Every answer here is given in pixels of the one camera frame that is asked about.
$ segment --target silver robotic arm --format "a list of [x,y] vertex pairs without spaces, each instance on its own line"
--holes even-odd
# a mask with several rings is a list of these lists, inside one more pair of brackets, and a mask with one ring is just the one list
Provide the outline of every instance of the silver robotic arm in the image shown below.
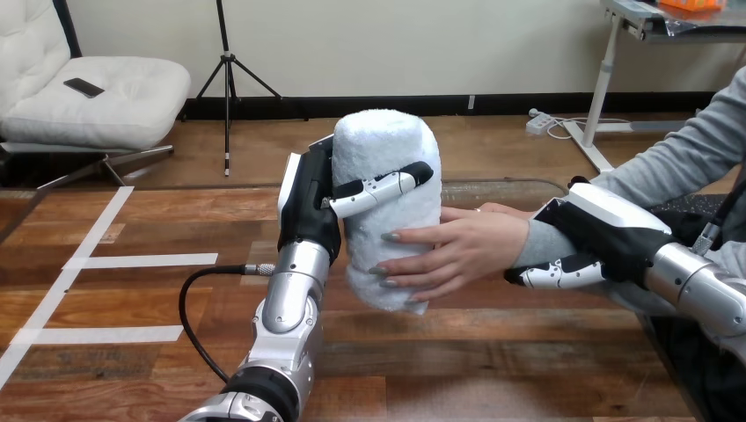
[[703,258],[716,231],[712,225],[687,248],[648,211],[590,184],[573,185],[567,197],[550,201],[533,218],[557,227],[582,253],[509,270],[506,280],[529,288],[637,283],[698,321],[716,345],[746,364],[746,280]]
[[181,422],[296,422],[322,346],[319,317],[329,268],[340,252],[339,219],[398,198],[433,176],[429,166],[414,163],[334,189],[332,148],[328,136],[290,156],[278,200],[279,257],[253,317],[252,349],[225,388]]

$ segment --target black glove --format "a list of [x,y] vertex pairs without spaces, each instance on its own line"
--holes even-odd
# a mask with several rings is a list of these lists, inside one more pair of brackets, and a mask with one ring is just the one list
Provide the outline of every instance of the black glove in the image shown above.
[[557,206],[551,220],[578,252],[598,257],[606,280],[632,281],[643,288],[655,254],[665,244],[677,242],[659,230],[614,227],[570,203]]

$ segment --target gray sweater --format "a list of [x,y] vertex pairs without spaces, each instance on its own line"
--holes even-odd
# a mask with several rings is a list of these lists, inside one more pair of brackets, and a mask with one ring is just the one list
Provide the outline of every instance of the gray sweater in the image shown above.
[[[718,92],[712,103],[678,132],[669,134],[647,151],[591,183],[604,187],[641,207],[661,205],[695,193],[720,180],[746,162],[746,68]],[[742,171],[739,181],[746,177]],[[723,230],[725,244],[706,257],[731,273],[746,273],[746,198],[735,205]],[[532,266],[574,253],[573,246],[554,227],[530,222],[529,238],[516,267]],[[630,283],[593,287],[628,308],[647,313],[669,313],[667,304]]]

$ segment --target black cable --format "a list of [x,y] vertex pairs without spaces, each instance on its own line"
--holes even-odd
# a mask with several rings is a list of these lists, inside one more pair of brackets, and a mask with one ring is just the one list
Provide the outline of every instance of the black cable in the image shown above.
[[197,349],[197,353],[205,360],[210,369],[213,370],[220,377],[223,382],[228,382],[228,375],[217,366],[214,360],[210,357],[209,353],[202,347],[200,340],[192,331],[192,325],[189,323],[187,318],[187,292],[197,279],[205,275],[210,274],[244,274],[246,272],[246,266],[214,266],[212,268],[205,268],[189,276],[184,282],[184,286],[181,288],[179,293],[179,318],[181,319],[181,325],[184,327],[186,336],[192,341],[192,345]]
[[715,217],[713,217],[711,223],[718,227],[722,227],[723,223],[728,218],[730,211],[733,209],[733,206],[743,196],[744,192],[746,192],[746,178],[728,194],[720,205],[720,208],[718,208],[718,211],[715,213]]

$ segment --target wooden table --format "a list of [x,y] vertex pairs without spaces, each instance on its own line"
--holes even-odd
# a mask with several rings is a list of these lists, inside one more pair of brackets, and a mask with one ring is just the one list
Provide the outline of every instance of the wooden table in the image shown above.
[[[174,421],[218,392],[220,380],[183,333],[155,343],[55,344],[96,341],[92,333],[105,332],[70,329],[178,325],[179,288],[204,266],[75,265],[196,253],[216,253],[220,265],[274,262],[277,193],[53,192],[39,201],[0,239],[0,373],[22,352],[0,388],[0,420]],[[121,209],[92,239],[88,264],[70,261],[122,196]],[[482,280],[432,302],[424,317],[387,314],[347,288],[345,261],[342,254],[328,281],[325,348],[304,421],[694,420],[638,318],[602,298]],[[266,282],[220,276],[190,294],[197,334],[227,372],[251,347]],[[48,310],[46,322],[38,309]]]

